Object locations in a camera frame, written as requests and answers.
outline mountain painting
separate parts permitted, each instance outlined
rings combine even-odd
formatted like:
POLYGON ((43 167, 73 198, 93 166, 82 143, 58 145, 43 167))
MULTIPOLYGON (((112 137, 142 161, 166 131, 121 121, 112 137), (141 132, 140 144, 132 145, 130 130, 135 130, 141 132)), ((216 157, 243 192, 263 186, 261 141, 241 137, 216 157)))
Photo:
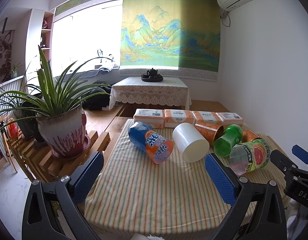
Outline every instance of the mountain painting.
POLYGON ((121 66, 177 66, 218 72, 216 0, 123 0, 121 66))

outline bright window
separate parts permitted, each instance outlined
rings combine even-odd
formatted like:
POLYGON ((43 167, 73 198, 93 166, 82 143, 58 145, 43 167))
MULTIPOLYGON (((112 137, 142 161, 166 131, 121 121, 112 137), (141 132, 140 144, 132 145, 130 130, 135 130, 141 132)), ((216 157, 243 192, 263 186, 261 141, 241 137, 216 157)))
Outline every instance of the bright window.
POLYGON ((79 64, 97 57, 112 54, 114 62, 95 59, 84 65, 80 72, 94 70, 95 66, 113 67, 120 64, 122 1, 95 5, 58 20, 53 25, 51 66, 53 76, 59 76, 71 63, 79 64))

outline blue gripper pad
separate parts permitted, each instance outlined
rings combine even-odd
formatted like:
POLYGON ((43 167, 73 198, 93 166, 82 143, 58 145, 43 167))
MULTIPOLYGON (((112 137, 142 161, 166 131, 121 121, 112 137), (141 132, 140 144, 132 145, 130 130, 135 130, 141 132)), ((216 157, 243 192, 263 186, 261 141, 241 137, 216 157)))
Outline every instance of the blue gripper pad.
POLYGON ((292 148, 292 153, 303 163, 308 164, 308 152, 305 151, 303 148, 299 147, 298 145, 294 145, 292 148))
POLYGON ((208 175, 212 178, 212 181, 223 201, 226 204, 233 206, 236 201, 234 185, 211 154, 208 154, 205 158, 205 169, 208 175))
POLYGON ((75 204, 85 200, 96 178, 100 174, 104 165, 104 157, 102 153, 95 152, 84 165, 80 165, 73 172, 71 178, 76 178, 72 187, 72 200, 75 204))

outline potted plant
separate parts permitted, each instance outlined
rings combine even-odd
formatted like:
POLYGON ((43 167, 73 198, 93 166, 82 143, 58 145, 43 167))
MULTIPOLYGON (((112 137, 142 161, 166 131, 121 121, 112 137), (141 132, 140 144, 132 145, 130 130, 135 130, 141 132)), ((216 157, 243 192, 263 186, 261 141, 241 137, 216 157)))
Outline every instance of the potted plant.
POLYGON ((18 77, 18 69, 22 67, 23 65, 21 63, 16 64, 16 62, 13 64, 11 68, 11 78, 18 77))
MULTIPOLYGON (((80 77, 84 73, 77 74, 77 71, 89 61, 102 57, 96 57, 81 64, 63 84, 67 72, 76 62, 69 65, 59 76, 59 79, 54 82, 50 62, 47 62, 40 46, 39 52, 42 62, 41 68, 37 71, 39 86, 27 84, 25 87, 37 90, 42 94, 42 99, 22 91, 6 91, 2 93, 0 99, 9 95, 11 98, 31 103, 34 107, 10 107, 1 110, 0 114, 14 110, 28 110, 37 113, 34 118, 37 119, 39 131, 47 144, 51 146, 53 154, 56 157, 74 158, 83 152, 84 143, 88 144, 89 141, 85 134, 86 115, 82 108, 82 101, 95 95, 106 94, 104 91, 95 92, 81 98, 86 92, 92 91, 100 85, 84 85, 87 80, 80 81, 80 77)), ((33 116, 22 117, 13 122, 32 118, 33 116)))
MULTIPOLYGON (((25 92, 26 88, 24 87, 24 80, 25 80, 25 74, 22 77, 21 80, 21 84, 19 87, 19 91, 25 92)), ((35 105, 26 102, 18 97, 16 97, 16 94, 5 94, 4 96, 1 96, 1 94, 3 92, 5 92, 4 90, 2 90, 2 88, 0 88, 0 108, 20 108, 22 106, 24 107, 35 107, 35 105)), ((42 94, 35 94, 34 96, 41 98, 42 94)), ((20 120, 23 117, 28 117, 28 116, 36 116, 35 112, 29 111, 29 110, 24 110, 24 109, 20 109, 20 110, 14 110, 11 111, 11 115, 10 115, 14 120, 18 119, 18 126, 22 131, 23 134, 23 138, 28 139, 31 137, 35 138, 35 143, 34 143, 34 148, 40 148, 42 146, 46 146, 46 143, 44 141, 44 139, 42 138, 39 129, 38 129, 38 125, 37 125, 37 121, 35 118, 32 119, 26 119, 26 120, 20 120)))

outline blue can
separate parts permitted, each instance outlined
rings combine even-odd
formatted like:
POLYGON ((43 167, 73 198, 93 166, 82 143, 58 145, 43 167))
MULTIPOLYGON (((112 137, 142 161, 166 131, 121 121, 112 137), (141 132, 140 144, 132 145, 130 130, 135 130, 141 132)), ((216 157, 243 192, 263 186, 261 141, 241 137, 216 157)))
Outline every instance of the blue can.
POLYGON ((157 164, 165 161, 174 148, 171 140, 156 133, 143 122, 135 122, 129 127, 128 136, 137 148, 146 152, 157 164))

